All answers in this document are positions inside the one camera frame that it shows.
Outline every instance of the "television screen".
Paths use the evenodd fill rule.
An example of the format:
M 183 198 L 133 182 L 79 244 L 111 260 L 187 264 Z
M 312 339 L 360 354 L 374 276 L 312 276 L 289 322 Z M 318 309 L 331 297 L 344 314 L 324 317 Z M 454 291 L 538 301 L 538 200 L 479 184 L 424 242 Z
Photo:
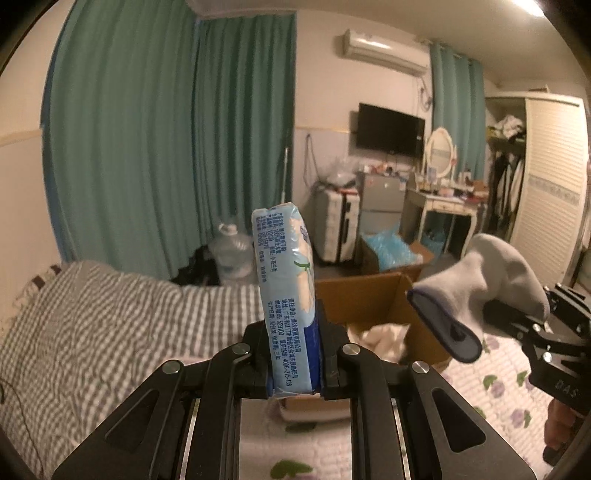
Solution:
M 423 156 L 425 120 L 365 103 L 359 104 L 357 147 L 391 154 Z

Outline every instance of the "air conditioner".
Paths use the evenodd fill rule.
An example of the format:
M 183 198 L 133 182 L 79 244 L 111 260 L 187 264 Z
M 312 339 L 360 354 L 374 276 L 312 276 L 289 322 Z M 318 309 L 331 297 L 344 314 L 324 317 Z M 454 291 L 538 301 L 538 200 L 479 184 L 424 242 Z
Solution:
M 343 39 L 345 57 L 378 63 L 417 77 L 429 68 L 428 53 L 417 48 L 351 29 Z

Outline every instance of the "oval mirror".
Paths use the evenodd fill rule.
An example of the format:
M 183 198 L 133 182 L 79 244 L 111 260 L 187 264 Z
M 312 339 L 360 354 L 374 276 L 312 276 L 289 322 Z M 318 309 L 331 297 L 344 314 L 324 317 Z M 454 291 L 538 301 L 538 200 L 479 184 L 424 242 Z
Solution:
M 445 177 L 452 169 L 453 141 L 447 130 L 437 128 L 429 137 L 423 155 L 425 173 L 434 168 L 438 179 Z

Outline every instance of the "plastic bag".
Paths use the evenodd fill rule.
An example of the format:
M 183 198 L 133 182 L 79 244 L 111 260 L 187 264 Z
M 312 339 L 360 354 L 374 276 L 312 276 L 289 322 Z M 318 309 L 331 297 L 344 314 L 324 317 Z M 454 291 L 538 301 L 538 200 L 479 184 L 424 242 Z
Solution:
M 423 261 L 423 256 L 411 252 L 397 232 L 398 225 L 392 230 L 386 230 L 376 235 L 363 235 L 365 242 L 378 256 L 380 272 L 406 265 L 415 265 Z
M 352 157 L 336 158 L 326 173 L 326 183 L 336 187 L 349 187 L 355 185 L 358 162 Z

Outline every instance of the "plastic water bottle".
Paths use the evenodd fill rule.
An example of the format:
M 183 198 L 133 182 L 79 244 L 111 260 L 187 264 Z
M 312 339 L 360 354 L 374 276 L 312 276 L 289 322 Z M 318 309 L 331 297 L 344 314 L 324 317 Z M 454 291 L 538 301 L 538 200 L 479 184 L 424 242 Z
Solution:
M 220 223 L 220 234 L 209 244 L 222 285 L 254 283 L 252 237 L 238 232 L 233 223 Z

